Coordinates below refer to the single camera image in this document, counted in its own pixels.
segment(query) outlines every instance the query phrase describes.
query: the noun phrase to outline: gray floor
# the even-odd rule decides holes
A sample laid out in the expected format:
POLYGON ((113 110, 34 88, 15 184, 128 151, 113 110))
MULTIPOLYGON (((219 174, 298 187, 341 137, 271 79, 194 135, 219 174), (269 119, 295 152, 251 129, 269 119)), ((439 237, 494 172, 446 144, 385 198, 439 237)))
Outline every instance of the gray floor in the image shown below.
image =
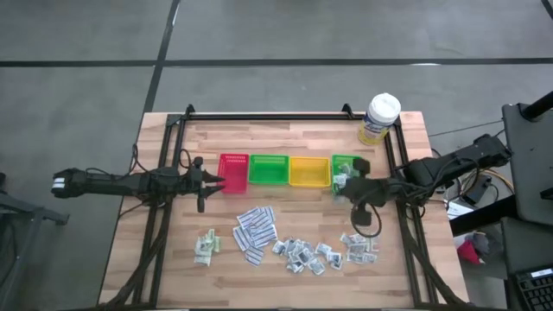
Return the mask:
MULTIPOLYGON (((0 60, 153 60, 170 0, 0 0, 0 60)), ((551 57, 553 21, 538 0, 181 3, 168 59, 551 57)), ((63 168, 124 172, 152 68, 0 68, 0 171, 8 191, 71 213, 45 224, 21 310, 96 302, 119 198, 56 200, 63 168)), ((500 119, 500 106, 551 91, 551 65, 165 68, 154 111, 363 110, 390 92, 423 111, 429 134, 500 119)), ((501 130, 430 138, 442 153, 501 130)), ((501 170, 509 175, 508 168, 501 170)), ((501 282, 464 269, 471 300, 503 307, 501 282)))

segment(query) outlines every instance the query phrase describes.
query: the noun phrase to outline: red basket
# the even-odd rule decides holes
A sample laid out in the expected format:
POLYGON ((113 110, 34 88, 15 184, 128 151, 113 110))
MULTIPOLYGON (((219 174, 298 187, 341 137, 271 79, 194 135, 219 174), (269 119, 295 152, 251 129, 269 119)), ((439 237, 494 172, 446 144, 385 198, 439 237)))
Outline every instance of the red basket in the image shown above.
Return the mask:
POLYGON ((243 194, 248 187, 249 155, 221 154, 218 176, 225 178, 219 185, 225 186, 223 194, 243 194))

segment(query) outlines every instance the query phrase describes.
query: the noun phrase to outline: white lid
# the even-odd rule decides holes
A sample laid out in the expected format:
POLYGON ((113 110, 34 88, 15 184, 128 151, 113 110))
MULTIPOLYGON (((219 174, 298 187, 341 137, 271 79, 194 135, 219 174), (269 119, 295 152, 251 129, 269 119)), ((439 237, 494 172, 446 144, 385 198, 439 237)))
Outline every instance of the white lid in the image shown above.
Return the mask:
POLYGON ((388 93, 382 93, 372 99, 368 112, 375 121, 391 124, 396 121, 400 111, 399 100, 388 93))

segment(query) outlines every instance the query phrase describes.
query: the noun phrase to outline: yellow basket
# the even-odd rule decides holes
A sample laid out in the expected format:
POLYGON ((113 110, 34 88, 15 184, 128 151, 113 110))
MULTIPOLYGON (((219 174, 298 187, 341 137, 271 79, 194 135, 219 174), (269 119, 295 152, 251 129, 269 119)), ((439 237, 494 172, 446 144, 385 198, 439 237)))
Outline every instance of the yellow basket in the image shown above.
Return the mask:
POLYGON ((290 185, 293 187, 329 187, 330 160, 319 157, 290 157, 290 185))

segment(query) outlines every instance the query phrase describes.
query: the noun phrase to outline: keyboard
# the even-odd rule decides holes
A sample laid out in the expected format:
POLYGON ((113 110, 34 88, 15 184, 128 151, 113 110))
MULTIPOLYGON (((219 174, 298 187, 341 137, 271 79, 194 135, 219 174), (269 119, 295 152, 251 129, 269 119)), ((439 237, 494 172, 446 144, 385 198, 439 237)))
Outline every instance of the keyboard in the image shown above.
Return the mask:
POLYGON ((526 310, 553 310, 553 268, 519 273, 516 279, 526 310))

